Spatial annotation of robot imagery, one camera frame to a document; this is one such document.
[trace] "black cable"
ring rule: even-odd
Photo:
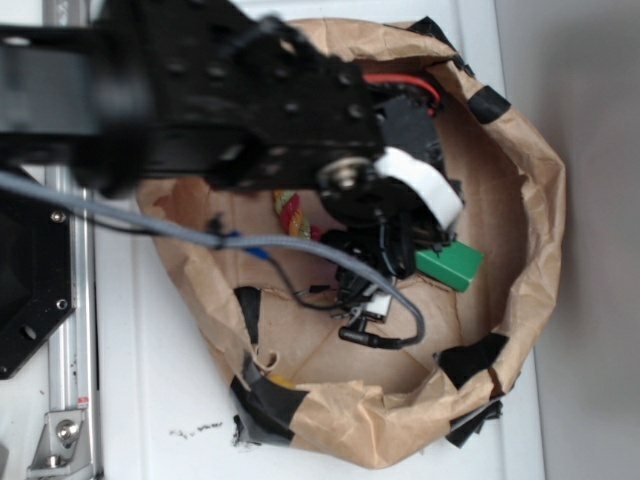
[[[332,310],[340,310],[340,309],[348,310],[350,308],[349,302],[355,300],[356,295],[353,295],[351,298],[347,299],[344,302],[335,302],[333,305],[314,305],[313,303],[305,302],[300,298],[300,296],[298,295],[298,292],[296,292],[295,287],[291,283],[291,279],[289,278],[287,273],[284,271],[284,268],[282,268],[282,265],[280,265],[280,263],[272,257],[267,257],[265,258],[265,260],[278,273],[278,276],[282,279],[285,286],[287,287],[289,294],[293,297],[295,302],[301,307],[308,308],[310,310],[317,310],[319,312],[330,312]]]
[[[140,235],[145,237],[157,237],[160,236],[158,233],[147,230],[144,228],[127,228],[121,227],[119,225],[113,225],[107,222],[103,222],[102,220],[98,220],[97,218],[89,217],[88,215],[79,215],[75,214],[76,217],[82,218],[85,222],[90,223],[91,225],[95,225],[97,227],[106,228],[107,230],[111,230],[117,233],[124,233],[126,235]]]

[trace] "gray wall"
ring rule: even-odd
[[[640,2],[496,0],[507,95],[568,167],[536,348],[548,480],[640,477]]]

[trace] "white surface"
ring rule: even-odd
[[[536,348],[547,476],[635,479],[640,3],[498,6],[508,96],[568,167],[559,305]]]
[[[374,167],[381,177],[392,177],[411,187],[443,229],[448,229],[460,216],[462,200],[449,181],[428,163],[403,150],[387,147]]]
[[[0,0],[0,23],[42,25],[42,0]]]
[[[480,77],[502,90],[491,1],[241,2],[252,15],[341,16],[378,21],[429,14]],[[370,472],[285,448],[232,446],[235,410],[197,326],[148,239],[101,231],[97,288],[105,475],[108,480],[174,478],[544,478],[535,368],[530,359],[505,416],[462,450],[442,440],[390,469]],[[217,428],[198,427],[217,424]]]

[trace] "black metal bracket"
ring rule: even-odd
[[[69,219],[63,209],[0,191],[0,380],[73,311]]]

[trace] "green block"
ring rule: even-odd
[[[422,273],[464,292],[478,273],[482,253],[460,242],[453,242],[440,253],[433,250],[416,252],[416,266]]]

